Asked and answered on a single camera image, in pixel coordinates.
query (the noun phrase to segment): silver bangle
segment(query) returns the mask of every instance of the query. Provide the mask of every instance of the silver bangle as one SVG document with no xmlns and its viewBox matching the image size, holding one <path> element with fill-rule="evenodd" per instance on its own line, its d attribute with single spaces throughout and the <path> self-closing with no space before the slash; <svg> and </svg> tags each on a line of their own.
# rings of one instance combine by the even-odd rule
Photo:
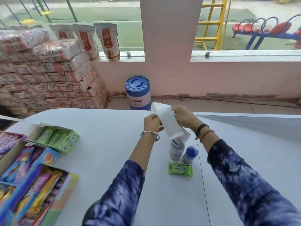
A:
<svg viewBox="0 0 301 226">
<path fill-rule="evenodd" d="M 141 132 L 140 137 L 141 137 L 144 133 L 152 133 L 152 134 L 155 134 L 155 135 L 157 135 L 157 137 L 158 137 L 158 138 L 156 139 L 156 141 L 160 140 L 160 136 L 159 136 L 159 134 L 156 133 L 156 132 L 152 132 L 152 131 L 144 131 L 144 132 Z"/>
</svg>

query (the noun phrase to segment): black wristband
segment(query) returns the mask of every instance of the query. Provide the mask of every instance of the black wristband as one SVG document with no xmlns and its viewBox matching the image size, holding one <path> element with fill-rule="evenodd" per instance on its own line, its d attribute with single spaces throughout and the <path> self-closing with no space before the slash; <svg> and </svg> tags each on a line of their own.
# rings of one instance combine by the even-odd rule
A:
<svg viewBox="0 0 301 226">
<path fill-rule="evenodd" d="M 202 128 L 204 128 L 204 127 L 209 127 L 207 124 L 201 124 L 200 126 L 199 126 L 199 128 L 198 128 L 198 130 L 196 131 L 196 133 L 195 133 L 195 140 L 197 140 L 198 139 L 198 136 L 199 136 L 199 133 L 200 133 L 200 131 L 201 131 L 201 129 Z"/>
</svg>

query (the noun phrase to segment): white paper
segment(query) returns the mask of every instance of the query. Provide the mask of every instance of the white paper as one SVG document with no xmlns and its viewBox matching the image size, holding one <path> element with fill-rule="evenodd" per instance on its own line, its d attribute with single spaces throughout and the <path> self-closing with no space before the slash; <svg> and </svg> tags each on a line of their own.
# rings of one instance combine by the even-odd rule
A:
<svg viewBox="0 0 301 226">
<path fill-rule="evenodd" d="M 186 142 L 189 139 L 190 133 L 178 124 L 174 113 L 171 111 L 171 105 L 153 102 L 151 105 L 151 110 L 160 118 L 161 123 L 170 139 L 178 139 L 182 142 Z"/>
</svg>

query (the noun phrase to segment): green ground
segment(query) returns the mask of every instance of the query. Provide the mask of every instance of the green ground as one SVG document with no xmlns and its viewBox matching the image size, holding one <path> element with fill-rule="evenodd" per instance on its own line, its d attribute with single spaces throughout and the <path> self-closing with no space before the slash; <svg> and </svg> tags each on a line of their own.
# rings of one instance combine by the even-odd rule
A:
<svg viewBox="0 0 301 226">
<path fill-rule="evenodd" d="M 143 51 L 143 34 L 141 12 L 138 7 L 75 7 L 78 4 L 73 4 L 73 9 L 77 19 L 81 24 L 90 24 L 96 22 L 116 21 L 118 27 L 118 41 L 121 51 Z M 40 16 L 34 10 L 29 10 L 33 18 L 36 20 L 35 24 L 42 24 L 45 28 L 49 29 L 48 21 L 45 16 Z M 50 18 L 62 19 L 73 18 L 69 8 L 51 8 L 52 14 Z M 200 20 L 207 20 L 209 9 L 202 9 Z M 214 10 L 211 20 L 218 20 L 220 11 Z M 28 15 L 18 13 L 17 16 L 20 19 L 28 19 Z M 226 34 L 224 38 L 223 50 L 244 50 L 250 37 L 246 35 L 236 35 L 232 38 L 232 25 L 235 22 L 240 22 L 244 19 L 250 19 L 251 21 L 257 17 L 249 10 L 231 9 L 229 14 L 229 22 L 226 28 Z M 3 19 L 7 25 L 16 25 L 17 22 L 12 16 Z M 52 22 L 64 22 L 73 24 L 74 20 L 53 20 Z M 198 26 L 197 37 L 203 37 L 205 26 Z M 208 37 L 216 36 L 217 26 L 209 26 Z M 98 43 L 100 50 L 101 44 L 97 36 L 95 40 Z M 260 46 L 261 50 L 265 49 L 292 49 L 292 43 L 294 41 L 265 38 Z M 214 42 L 206 42 L 207 48 L 213 48 Z M 201 44 L 195 43 L 194 50 L 203 50 Z"/>
</svg>

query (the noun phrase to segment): person's left hand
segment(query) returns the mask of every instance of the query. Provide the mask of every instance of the person's left hand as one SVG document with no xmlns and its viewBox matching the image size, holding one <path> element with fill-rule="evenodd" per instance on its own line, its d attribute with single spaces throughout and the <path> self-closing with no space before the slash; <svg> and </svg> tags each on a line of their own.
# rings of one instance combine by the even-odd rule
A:
<svg viewBox="0 0 301 226">
<path fill-rule="evenodd" d="M 144 131 L 152 131 L 155 133 L 158 133 L 162 130 L 164 130 L 164 127 L 161 126 L 161 121 L 158 117 L 158 115 L 152 114 L 148 117 L 144 118 Z"/>
</svg>

